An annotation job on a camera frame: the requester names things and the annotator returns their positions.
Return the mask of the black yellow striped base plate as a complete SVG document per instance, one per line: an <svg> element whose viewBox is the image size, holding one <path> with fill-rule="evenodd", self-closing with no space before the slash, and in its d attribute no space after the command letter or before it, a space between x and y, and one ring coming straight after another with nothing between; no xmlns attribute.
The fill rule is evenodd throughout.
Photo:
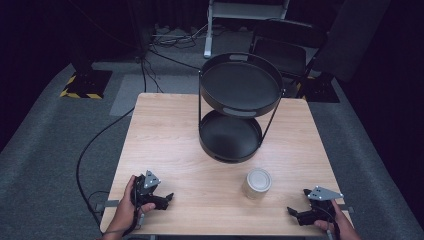
<svg viewBox="0 0 424 240"><path fill-rule="evenodd" d="M103 99L111 75L112 72L108 70L92 70L87 74L75 72L68 80L60 96Z"/></svg>

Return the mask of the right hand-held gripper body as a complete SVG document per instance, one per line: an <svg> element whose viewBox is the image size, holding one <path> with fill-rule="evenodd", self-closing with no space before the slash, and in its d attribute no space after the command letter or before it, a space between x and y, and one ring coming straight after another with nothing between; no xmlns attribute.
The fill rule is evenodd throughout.
<svg viewBox="0 0 424 240"><path fill-rule="evenodd" d="M331 201L343 197L342 193L316 186L307 197L311 209L299 213L299 218L297 219L299 225L312 225L316 220L332 221L335 217L335 210Z"/></svg>

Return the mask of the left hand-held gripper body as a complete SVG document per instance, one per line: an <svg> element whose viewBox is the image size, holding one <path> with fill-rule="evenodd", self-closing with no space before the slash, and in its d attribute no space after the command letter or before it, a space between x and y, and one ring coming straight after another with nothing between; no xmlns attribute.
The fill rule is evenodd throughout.
<svg viewBox="0 0 424 240"><path fill-rule="evenodd" d="M155 196L154 191L161 183L161 180L150 170L141 174L133 181L131 201L136 208L140 208L147 203L158 203L163 197Z"/></svg>

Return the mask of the person's right hand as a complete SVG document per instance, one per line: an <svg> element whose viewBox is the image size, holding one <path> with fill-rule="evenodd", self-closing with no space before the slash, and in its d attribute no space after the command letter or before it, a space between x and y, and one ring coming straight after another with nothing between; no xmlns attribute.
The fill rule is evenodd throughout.
<svg viewBox="0 0 424 240"><path fill-rule="evenodd" d="M330 223L324 220L316 220L314 225L323 231L329 230L331 233L336 232L336 227L339 227L339 231L341 229L354 229L350 221L344 215L338 204L335 200L331 201L334 210L335 210L335 220L334 223Z"/></svg>

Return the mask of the person's left hand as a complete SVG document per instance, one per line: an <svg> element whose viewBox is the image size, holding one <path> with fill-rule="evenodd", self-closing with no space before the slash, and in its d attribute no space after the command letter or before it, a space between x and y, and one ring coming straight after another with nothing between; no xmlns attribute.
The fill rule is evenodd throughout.
<svg viewBox="0 0 424 240"><path fill-rule="evenodd" d="M106 232L115 230L126 231L132 226L135 207L131 202L131 193L134 180L135 176L132 175L126 185L124 195L117 206L115 215Z"/></svg>

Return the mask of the black two-tier round tray rack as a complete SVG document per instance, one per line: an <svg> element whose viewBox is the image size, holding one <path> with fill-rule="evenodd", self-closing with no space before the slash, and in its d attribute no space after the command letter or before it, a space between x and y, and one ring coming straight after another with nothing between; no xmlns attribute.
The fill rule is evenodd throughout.
<svg viewBox="0 0 424 240"><path fill-rule="evenodd" d="M275 114L284 93L280 72L249 53L225 53L207 60L199 71L200 145L212 158L229 164L250 159L267 134L257 118Z"/></svg>

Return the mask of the black folding chair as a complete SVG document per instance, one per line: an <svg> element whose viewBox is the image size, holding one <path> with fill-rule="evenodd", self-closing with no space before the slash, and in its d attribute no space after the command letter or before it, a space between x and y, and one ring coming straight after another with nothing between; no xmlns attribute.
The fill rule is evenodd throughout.
<svg viewBox="0 0 424 240"><path fill-rule="evenodd" d="M296 84L297 98L308 91L307 79L315 59L327 42L327 32L308 23L286 19L267 19L253 30L249 52L271 64L284 78Z"/></svg>

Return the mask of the dark grey panel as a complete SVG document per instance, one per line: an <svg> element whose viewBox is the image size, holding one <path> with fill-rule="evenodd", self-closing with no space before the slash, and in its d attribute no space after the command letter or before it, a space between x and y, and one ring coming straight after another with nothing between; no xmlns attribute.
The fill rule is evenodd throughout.
<svg viewBox="0 0 424 240"><path fill-rule="evenodd" d="M314 71L350 81L391 0L345 0L313 66Z"/></svg>

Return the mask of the silver metal can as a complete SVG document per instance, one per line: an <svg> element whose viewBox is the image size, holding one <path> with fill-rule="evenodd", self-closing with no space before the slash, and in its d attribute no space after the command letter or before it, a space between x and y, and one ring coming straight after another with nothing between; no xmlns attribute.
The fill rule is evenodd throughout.
<svg viewBox="0 0 424 240"><path fill-rule="evenodd" d="M266 195L271 186L271 175L264 169L255 168L246 175L242 192L249 199L259 199Z"/></svg>

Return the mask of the black stand base plate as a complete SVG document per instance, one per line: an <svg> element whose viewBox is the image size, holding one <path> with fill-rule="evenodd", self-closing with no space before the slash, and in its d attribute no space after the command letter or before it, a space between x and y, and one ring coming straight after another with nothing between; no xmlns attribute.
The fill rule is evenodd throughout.
<svg viewBox="0 0 424 240"><path fill-rule="evenodd" d="M339 98L332 85L333 78L329 73L308 77L304 81L303 97L308 102L338 103Z"/></svg>

